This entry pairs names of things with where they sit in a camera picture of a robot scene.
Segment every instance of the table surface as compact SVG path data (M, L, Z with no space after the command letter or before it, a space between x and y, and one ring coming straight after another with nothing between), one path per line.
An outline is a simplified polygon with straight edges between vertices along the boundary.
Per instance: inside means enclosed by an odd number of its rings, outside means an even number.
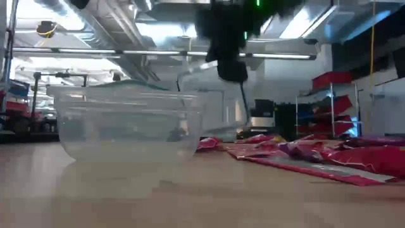
M380 228L405 223L402 184L356 187L215 151L195 155L148 198L137 199L114 196L106 186L114 186L113 180L100 180L105 187L97 183L98 191L90 191L91 183L66 178L72 162L58 143L1 145L0 227ZM72 188L94 194L64 191ZM110 195L98 194L107 189Z

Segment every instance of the black machine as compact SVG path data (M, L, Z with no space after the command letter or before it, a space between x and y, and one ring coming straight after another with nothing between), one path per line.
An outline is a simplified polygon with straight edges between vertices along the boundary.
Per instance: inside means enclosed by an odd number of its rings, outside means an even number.
M70 0L84 9L89 0ZM209 7L199 6L196 16L198 36L211 41L206 61L218 60L218 76L228 82L247 80L246 64L239 60L246 39L260 35L261 26L271 16L289 15L305 0L211 0Z

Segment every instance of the red bin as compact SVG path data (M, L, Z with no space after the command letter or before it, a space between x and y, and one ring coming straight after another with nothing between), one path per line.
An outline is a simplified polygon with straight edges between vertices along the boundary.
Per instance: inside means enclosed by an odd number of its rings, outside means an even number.
M352 80L352 74L349 72L327 72L312 79L312 89L322 89L328 87L331 83L348 84Z

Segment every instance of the metal shelf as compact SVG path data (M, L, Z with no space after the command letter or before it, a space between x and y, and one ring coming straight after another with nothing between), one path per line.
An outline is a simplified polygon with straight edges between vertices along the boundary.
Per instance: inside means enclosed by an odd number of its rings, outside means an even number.
M333 84L333 91L338 92L338 91L341 91L341 90L350 89L351 87L356 87L356 84L353 84L353 83L349 83L349 84L341 84L341 83ZM308 92L305 92L304 94L298 95L298 98L306 98L306 97L314 96L314 95L319 94L321 92L328 92L328 91L330 91L330 86L310 90Z
M348 89L354 87L354 92L355 92L355 107L356 107L356 114L357 114L357 118L359 121L343 121L343 120L335 120L335 104L334 104L334 98L335 98L335 92L337 91L341 91L343 89ZM299 102L299 98L305 98L305 97L310 97L313 96L315 94L321 93L321 92L329 92L330 94L330 107L331 107L331 112L328 113L320 113L320 114L315 114L315 115L311 115L311 116L306 116L306 117L298 117L298 102ZM330 83L330 85L328 87L325 88L321 88L321 89L315 89L312 91L309 91L308 93L305 94L300 94L296 97L296 134L298 135L303 135L303 134L311 134L311 133L303 133L303 132L299 132L298 131L298 127L299 127L299 120L305 120L305 119L309 119L309 118L320 118L320 117L327 117L330 116L331 118L331 124L332 124L332 132L312 132L313 133L317 133L317 134L328 134L328 135L332 135L333 137L335 137L335 124L337 123L341 123L341 124L355 124L357 126L358 129L358 135L360 136L361 131L359 128L359 125L362 124L362 122L360 121L360 116L359 116L359 91L357 88L356 84L333 84Z

